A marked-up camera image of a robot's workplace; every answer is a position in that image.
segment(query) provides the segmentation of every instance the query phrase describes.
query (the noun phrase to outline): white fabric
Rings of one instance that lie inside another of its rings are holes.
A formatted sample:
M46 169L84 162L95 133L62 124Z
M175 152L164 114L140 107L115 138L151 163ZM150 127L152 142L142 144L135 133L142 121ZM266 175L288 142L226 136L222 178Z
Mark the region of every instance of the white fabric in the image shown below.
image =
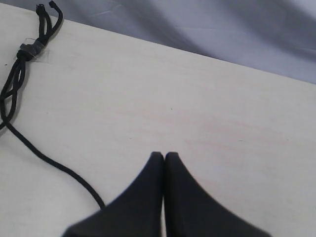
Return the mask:
M0 2L34 9L48 0ZM314 0L56 2L70 20L316 83Z

